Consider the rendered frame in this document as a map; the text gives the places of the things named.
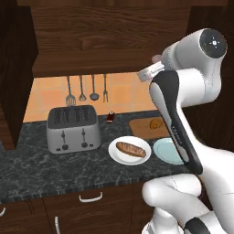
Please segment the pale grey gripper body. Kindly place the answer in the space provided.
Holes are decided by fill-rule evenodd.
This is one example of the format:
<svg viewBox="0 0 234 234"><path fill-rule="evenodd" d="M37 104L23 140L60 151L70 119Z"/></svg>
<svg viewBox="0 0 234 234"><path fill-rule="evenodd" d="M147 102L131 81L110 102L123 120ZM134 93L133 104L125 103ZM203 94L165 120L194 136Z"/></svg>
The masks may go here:
<svg viewBox="0 0 234 234"><path fill-rule="evenodd" d="M138 78L141 82L153 79L160 71L164 70L165 66L161 61L158 61L151 66L140 70L137 73Z"/></svg>

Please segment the wooden cutting board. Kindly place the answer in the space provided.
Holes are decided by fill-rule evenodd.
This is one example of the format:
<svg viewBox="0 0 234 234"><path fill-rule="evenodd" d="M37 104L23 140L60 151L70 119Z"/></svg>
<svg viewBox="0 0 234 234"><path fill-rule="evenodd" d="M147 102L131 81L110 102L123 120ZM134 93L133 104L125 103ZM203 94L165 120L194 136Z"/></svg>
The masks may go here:
<svg viewBox="0 0 234 234"><path fill-rule="evenodd" d="M150 121L152 119L161 119L163 121L163 124L159 128L151 130ZM165 122L161 117L134 119L129 121L129 125L133 132L133 135L142 139L148 140L169 136L169 132L167 131L167 128L165 126Z"/></svg>

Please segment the dark wood tall cabinet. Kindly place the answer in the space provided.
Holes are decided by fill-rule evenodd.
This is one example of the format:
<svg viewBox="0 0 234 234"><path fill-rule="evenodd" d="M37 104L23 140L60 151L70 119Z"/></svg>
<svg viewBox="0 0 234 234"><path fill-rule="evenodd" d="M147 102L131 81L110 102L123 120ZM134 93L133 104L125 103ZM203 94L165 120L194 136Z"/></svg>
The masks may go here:
<svg viewBox="0 0 234 234"><path fill-rule="evenodd" d="M234 0L227 6L193 6L186 33L213 28L228 42L221 68L222 87L211 103L184 108L196 138L210 147L234 152Z"/></svg>

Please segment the dark wood side cabinet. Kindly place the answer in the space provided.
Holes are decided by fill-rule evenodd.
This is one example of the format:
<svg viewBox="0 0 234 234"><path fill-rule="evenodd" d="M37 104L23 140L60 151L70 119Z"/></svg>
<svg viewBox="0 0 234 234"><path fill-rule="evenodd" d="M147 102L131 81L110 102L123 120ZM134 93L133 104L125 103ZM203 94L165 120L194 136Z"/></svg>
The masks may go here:
<svg viewBox="0 0 234 234"><path fill-rule="evenodd" d="M0 141L5 150L16 149L37 54L30 7L0 0Z"/></svg>

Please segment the dark wood base cabinet front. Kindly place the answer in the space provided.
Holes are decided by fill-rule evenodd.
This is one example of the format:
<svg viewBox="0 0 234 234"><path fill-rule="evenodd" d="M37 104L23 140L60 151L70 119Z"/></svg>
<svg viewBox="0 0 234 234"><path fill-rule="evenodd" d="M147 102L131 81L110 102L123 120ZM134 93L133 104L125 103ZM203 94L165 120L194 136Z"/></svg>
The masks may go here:
<svg viewBox="0 0 234 234"><path fill-rule="evenodd" d="M53 234L57 234L55 217L60 234L141 234L145 224L142 185L111 186L44 198ZM103 197L99 201L79 201L79 195L93 198L100 192Z"/></svg>

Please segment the dark wood narrow cabinet front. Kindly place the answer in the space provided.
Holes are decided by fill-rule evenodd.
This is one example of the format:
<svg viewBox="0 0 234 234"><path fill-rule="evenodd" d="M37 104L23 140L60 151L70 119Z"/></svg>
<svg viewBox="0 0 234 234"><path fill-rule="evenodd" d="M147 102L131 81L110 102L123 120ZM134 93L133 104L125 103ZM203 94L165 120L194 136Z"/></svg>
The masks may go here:
<svg viewBox="0 0 234 234"><path fill-rule="evenodd" d="M6 208L0 217L0 234L42 234L33 208L27 201L5 203L0 205L0 212Z"/></svg>

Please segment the hanging metal meat fork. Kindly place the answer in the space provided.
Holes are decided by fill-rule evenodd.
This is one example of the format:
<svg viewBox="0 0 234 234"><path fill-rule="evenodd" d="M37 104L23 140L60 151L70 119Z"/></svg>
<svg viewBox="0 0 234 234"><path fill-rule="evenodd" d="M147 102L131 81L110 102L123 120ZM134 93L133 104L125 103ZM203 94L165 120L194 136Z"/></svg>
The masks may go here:
<svg viewBox="0 0 234 234"><path fill-rule="evenodd" d="M103 74L103 77L104 77L103 102L108 102L107 75Z"/></svg>

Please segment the round brown pastry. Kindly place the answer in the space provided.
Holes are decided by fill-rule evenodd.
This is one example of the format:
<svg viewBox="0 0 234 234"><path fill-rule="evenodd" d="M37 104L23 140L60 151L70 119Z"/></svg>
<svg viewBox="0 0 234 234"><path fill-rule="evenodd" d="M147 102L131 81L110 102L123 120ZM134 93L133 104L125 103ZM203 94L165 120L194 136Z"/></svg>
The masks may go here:
<svg viewBox="0 0 234 234"><path fill-rule="evenodd" d="M152 119L150 121L150 129L156 129L159 128L163 124L163 121L161 119Z"/></svg>

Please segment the hanging metal ladle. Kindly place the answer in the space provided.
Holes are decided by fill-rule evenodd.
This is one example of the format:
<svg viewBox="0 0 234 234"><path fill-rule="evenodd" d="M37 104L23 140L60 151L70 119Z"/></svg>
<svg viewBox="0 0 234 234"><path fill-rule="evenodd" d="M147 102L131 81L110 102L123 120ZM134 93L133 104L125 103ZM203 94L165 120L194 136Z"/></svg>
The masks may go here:
<svg viewBox="0 0 234 234"><path fill-rule="evenodd" d="M95 92L95 81L94 81L94 75L91 75L92 82L92 94L90 95L90 99L92 101L96 101L99 99L99 94Z"/></svg>

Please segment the brown baguette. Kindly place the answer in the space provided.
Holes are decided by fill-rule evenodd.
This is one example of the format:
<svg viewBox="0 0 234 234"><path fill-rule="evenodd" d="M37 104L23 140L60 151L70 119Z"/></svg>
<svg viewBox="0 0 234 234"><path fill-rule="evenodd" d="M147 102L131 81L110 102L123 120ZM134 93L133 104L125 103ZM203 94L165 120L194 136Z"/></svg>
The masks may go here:
<svg viewBox="0 0 234 234"><path fill-rule="evenodd" d="M135 157L146 157L146 151L134 144L128 144L125 142L117 142L116 147L122 153L128 154Z"/></svg>

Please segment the light blue plate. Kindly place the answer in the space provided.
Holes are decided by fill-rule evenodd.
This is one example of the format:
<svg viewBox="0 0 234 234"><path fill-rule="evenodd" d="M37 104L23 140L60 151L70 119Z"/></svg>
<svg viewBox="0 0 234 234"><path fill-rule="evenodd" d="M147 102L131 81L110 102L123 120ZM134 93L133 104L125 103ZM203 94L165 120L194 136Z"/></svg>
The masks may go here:
<svg viewBox="0 0 234 234"><path fill-rule="evenodd" d="M162 138L154 143L154 153L162 161L171 165L182 165L176 147L170 137Z"/></svg>

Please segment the hanging metal slotted spatula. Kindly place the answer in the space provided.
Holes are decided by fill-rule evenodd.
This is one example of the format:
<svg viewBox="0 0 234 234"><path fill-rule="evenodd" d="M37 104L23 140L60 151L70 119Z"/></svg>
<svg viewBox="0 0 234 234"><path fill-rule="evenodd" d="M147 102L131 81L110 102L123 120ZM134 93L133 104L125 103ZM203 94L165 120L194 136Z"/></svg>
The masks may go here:
<svg viewBox="0 0 234 234"><path fill-rule="evenodd" d="M69 77L67 77L67 82L68 82L69 95L66 98L66 104L68 106L75 106L76 105L76 98L74 95L71 94Z"/></svg>

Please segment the white plate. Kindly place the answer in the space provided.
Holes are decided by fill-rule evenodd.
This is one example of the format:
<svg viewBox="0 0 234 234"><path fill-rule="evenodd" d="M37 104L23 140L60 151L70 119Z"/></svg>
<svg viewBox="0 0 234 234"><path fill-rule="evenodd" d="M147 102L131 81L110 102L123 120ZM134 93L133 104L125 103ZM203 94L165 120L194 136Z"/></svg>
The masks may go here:
<svg viewBox="0 0 234 234"><path fill-rule="evenodd" d="M145 150L145 157L135 157L125 153L122 153L117 147L116 144L118 142L124 142L128 144L134 144L138 147L141 147ZM122 164L122 165L140 165L146 162L152 154L152 150L150 145L143 139L135 137L135 136L122 136L114 139L109 145L109 155L111 158Z"/></svg>

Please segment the silver four-slot toaster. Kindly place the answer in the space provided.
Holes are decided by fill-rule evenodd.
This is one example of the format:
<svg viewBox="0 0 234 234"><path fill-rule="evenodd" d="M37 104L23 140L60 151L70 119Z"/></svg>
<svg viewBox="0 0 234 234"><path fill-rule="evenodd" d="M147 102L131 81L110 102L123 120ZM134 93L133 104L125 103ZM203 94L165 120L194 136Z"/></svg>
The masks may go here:
<svg viewBox="0 0 234 234"><path fill-rule="evenodd" d="M92 105L52 109L47 121L48 150L52 154L76 153L101 147L101 131Z"/></svg>

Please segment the wooden wall cabinet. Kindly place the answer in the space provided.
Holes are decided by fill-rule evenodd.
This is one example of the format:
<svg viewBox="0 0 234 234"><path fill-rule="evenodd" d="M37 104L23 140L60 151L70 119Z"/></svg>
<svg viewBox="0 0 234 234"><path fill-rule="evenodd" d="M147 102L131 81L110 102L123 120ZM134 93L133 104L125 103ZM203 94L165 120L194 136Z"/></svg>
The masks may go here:
<svg viewBox="0 0 234 234"><path fill-rule="evenodd" d="M186 35L189 0L17 0L31 9L37 78L138 71Z"/></svg>

